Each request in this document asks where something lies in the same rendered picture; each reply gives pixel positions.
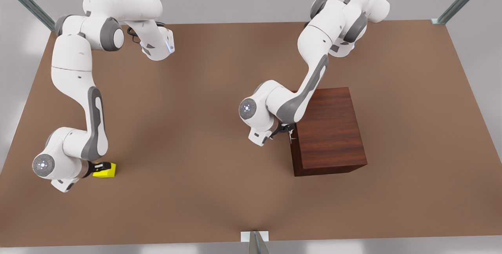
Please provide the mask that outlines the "dark wooden cabinet box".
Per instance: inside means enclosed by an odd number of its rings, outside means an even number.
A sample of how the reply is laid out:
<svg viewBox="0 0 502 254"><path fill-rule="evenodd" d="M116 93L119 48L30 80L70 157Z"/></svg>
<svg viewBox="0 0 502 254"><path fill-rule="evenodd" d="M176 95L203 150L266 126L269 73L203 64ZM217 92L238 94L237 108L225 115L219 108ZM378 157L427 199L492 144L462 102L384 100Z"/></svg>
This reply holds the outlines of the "dark wooden cabinet box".
<svg viewBox="0 0 502 254"><path fill-rule="evenodd" d="M319 89L291 131L295 176L352 172L367 165L348 87Z"/></svg>

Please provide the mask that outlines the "yellow block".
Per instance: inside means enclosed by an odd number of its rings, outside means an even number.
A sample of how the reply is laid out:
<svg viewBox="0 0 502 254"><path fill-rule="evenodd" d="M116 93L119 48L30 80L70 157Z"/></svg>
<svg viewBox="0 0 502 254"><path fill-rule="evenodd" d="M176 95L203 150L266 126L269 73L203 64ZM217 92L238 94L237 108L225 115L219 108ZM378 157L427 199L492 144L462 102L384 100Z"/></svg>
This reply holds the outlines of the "yellow block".
<svg viewBox="0 0 502 254"><path fill-rule="evenodd" d="M93 177L96 178L114 178L116 165L111 162L102 162L96 166L97 170L93 172Z"/></svg>

